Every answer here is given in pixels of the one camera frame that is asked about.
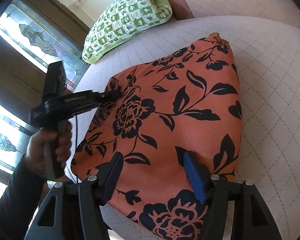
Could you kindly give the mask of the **left hand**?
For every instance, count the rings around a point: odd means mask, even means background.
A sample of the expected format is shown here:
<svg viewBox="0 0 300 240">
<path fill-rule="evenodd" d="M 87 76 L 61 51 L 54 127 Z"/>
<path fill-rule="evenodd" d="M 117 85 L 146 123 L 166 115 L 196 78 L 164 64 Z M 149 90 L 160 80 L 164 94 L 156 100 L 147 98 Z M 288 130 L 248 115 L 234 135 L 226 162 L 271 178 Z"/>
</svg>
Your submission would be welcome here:
<svg viewBox="0 0 300 240">
<path fill-rule="evenodd" d="M 44 152 L 45 144 L 55 141 L 58 139 L 59 146 L 55 150 L 57 161 L 64 166 L 66 161 L 70 158 L 70 148 L 72 145 L 72 124 L 67 123 L 66 130 L 61 135 L 58 135 L 55 131 L 48 129 L 40 129 L 34 134 L 29 141 L 27 146 L 27 152 L 25 154 L 26 166 L 35 173 L 36 175 L 45 178 L 46 177 L 46 165 L 45 157 L 47 154 Z"/>
</svg>

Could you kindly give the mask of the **left forearm dark sleeve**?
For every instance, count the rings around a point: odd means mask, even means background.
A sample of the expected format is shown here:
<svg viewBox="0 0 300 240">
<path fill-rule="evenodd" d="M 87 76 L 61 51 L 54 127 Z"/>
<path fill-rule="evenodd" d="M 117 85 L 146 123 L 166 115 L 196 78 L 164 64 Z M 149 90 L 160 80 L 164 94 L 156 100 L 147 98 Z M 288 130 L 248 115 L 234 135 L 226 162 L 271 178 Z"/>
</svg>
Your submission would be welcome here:
<svg viewBox="0 0 300 240">
<path fill-rule="evenodd" d="M 19 161 L 0 198 L 0 239 L 24 239 L 39 204 L 45 179 Z"/>
</svg>

